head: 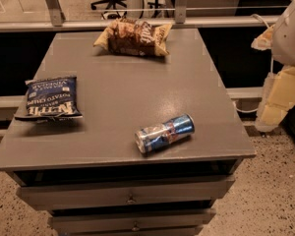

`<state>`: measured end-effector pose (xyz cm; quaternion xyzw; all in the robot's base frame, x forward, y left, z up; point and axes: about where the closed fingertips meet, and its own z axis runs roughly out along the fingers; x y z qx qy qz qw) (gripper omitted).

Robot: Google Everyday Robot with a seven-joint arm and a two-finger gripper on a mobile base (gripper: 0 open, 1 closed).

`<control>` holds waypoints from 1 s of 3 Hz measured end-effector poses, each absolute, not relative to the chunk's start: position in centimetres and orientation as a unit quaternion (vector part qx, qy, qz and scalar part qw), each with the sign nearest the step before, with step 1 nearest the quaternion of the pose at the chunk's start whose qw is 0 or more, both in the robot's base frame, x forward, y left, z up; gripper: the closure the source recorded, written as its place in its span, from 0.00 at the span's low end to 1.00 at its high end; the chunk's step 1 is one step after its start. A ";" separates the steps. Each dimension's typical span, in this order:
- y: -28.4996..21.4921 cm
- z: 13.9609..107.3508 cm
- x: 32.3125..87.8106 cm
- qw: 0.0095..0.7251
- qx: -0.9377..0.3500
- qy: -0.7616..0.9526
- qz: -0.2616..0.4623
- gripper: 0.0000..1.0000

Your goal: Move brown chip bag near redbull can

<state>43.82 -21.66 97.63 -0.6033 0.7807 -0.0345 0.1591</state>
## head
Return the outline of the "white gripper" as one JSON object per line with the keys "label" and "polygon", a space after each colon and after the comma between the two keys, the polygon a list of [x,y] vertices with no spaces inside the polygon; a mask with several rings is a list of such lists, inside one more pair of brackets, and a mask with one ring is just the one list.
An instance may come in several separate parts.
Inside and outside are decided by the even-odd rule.
{"label": "white gripper", "polygon": [[[272,49],[274,26],[268,27],[255,38],[251,47],[260,51]],[[263,97],[257,111],[255,127],[270,132],[295,106],[295,67],[284,66],[278,74],[269,73],[263,87]]]}

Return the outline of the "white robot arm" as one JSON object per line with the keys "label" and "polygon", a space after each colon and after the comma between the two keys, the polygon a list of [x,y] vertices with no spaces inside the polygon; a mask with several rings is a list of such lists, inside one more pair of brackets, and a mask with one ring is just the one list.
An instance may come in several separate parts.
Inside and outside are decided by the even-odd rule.
{"label": "white robot arm", "polygon": [[270,71],[265,78],[262,101],[257,110],[255,127],[270,132],[295,106],[295,0],[276,23],[255,38],[251,47],[270,50],[271,62],[283,65],[280,72]]}

